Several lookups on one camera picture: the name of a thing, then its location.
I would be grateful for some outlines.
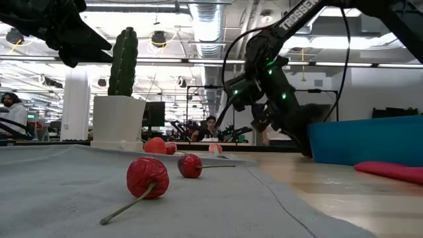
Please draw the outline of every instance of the ceiling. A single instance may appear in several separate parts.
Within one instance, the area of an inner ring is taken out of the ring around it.
[[[233,0],[222,5],[220,39],[207,44],[200,42],[199,35],[216,31],[210,24],[196,25],[193,20],[192,5],[180,1],[179,13],[175,13],[174,1],[160,1],[152,4],[145,1],[89,1],[89,8],[81,13],[81,18],[101,36],[114,43],[117,35],[127,26],[132,26],[139,38],[139,58],[200,58],[204,56],[201,47],[219,46],[219,57],[223,55],[232,41],[240,35],[243,27],[250,29],[276,22],[282,12],[295,6],[297,0],[249,1]],[[352,33],[352,51],[350,62],[358,63],[404,63],[414,59],[407,49],[390,34],[388,29],[375,18],[361,14],[357,9],[347,9],[346,15]],[[0,22],[0,55],[2,56],[57,56],[45,43],[34,37],[25,38],[22,46],[15,47],[5,36],[10,26]],[[156,48],[151,43],[155,31],[163,31],[167,45]],[[295,61],[332,61],[345,60],[345,27],[339,9],[327,7],[321,11],[309,25],[302,28],[285,43],[281,55]],[[243,58],[232,50],[229,58]],[[92,98],[105,95],[107,86],[98,85],[99,79],[110,75],[110,66],[105,64],[84,64],[91,76]],[[138,65],[133,97],[150,101],[167,102],[167,120],[184,120],[186,117],[186,88],[178,82],[182,79],[190,86],[209,84],[210,77],[218,77],[216,72],[204,69],[201,65]],[[287,71],[329,72],[327,67],[290,67]],[[61,62],[43,63],[34,61],[7,61],[0,63],[0,91],[18,90],[19,96],[26,100],[30,110],[40,110],[45,119],[60,119],[63,93],[62,89],[51,88],[43,84],[45,78],[52,79],[65,86],[65,76],[69,68]],[[199,120],[203,115],[215,114],[220,99],[219,90],[190,89],[192,100],[189,104],[189,118]]]

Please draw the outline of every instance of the wooden surface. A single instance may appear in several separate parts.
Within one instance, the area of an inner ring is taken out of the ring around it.
[[[329,216],[349,221],[382,238],[423,237],[423,186],[326,165],[296,153],[234,153],[257,161],[275,180]]]

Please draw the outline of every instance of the white column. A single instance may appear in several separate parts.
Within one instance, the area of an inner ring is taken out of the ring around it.
[[[71,69],[65,79],[60,140],[87,139],[91,88],[84,67]]]

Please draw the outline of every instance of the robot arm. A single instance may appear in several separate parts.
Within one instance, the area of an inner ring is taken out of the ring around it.
[[[312,157],[307,127],[322,112],[314,104],[300,106],[295,89],[282,66],[287,58],[279,56],[284,43],[326,6],[357,8],[379,18],[408,50],[423,62],[423,14],[408,0],[302,0],[284,17],[263,28],[247,43],[245,74],[225,82],[228,98],[235,110],[246,105],[254,110],[252,125],[262,132],[269,124],[287,134],[304,155]],[[266,109],[257,112],[256,101],[267,97]]]
[[[79,16],[86,8],[84,0],[2,0],[0,21],[44,40],[69,67],[82,61],[111,63],[103,50],[112,45]]]

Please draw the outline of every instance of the blue box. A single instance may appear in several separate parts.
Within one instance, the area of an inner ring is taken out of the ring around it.
[[[309,137],[318,163],[423,167],[423,116],[316,123],[309,126]]]

